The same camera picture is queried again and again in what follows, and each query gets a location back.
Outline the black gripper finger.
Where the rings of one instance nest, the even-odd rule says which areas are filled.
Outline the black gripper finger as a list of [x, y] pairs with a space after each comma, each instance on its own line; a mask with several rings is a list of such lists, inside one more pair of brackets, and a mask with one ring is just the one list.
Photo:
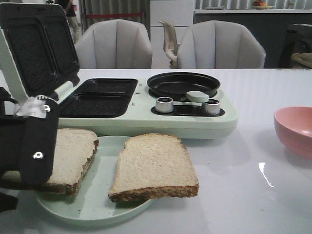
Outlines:
[[44, 95], [30, 97], [18, 109], [24, 118], [19, 172], [24, 183], [41, 185], [51, 174], [59, 122], [59, 105]]

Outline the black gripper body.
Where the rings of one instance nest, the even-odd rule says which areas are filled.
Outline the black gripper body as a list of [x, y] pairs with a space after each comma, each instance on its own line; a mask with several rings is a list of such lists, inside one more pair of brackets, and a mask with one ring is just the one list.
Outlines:
[[16, 104], [17, 101], [3, 88], [0, 89], [0, 176], [7, 171], [19, 168], [20, 144], [23, 140], [26, 121], [7, 115], [5, 102]]

